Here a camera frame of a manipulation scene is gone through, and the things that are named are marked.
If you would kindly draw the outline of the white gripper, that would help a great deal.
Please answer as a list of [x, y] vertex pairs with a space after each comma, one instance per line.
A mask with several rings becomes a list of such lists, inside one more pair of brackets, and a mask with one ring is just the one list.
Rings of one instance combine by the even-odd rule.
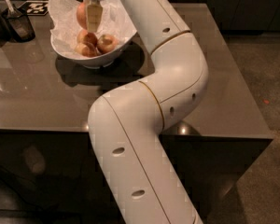
[[87, 30], [89, 32], [96, 32], [100, 26], [103, 15], [103, 7], [99, 2], [102, 0], [83, 1], [88, 2], [85, 6]]

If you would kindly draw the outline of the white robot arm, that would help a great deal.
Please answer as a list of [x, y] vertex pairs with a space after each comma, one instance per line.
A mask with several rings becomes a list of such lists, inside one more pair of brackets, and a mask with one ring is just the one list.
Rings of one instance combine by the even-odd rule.
[[202, 100], [206, 60], [168, 0], [120, 2], [155, 71], [106, 92], [92, 104], [92, 148], [126, 224], [203, 224], [159, 135]]

